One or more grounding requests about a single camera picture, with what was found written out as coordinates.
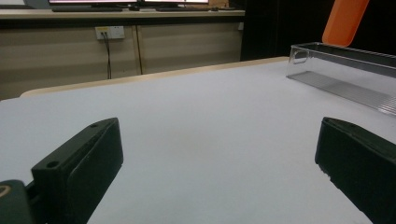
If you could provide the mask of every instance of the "transparent acrylic box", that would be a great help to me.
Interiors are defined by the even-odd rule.
[[[396,57],[321,43],[291,46],[288,78],[396,115]]]

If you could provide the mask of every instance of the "black cable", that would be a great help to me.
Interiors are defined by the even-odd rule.
[[[101,35],[105,40],[106,50],[107,50],[107,79],[111,79],[110,44],[108,42],[107,33],[101,33]]]

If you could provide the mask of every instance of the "orange object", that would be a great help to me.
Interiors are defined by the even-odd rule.
[[[322,42],[347,47],[358,30],[370,0],[335,0]]]

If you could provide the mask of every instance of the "wall socket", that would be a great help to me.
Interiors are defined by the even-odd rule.
[[[102,33],[107,34],[108,39],[125,38],[123,26],[98,26],[95,27],[95,32],[97,39],[103,39]]]

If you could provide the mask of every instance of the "white table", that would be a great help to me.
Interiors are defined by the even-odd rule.
[[[396,142],[396,119],[258,64],[0,102],[0,176],[117,117],[124,164],[90,223],[371,223],[314,162],[323,117]]]

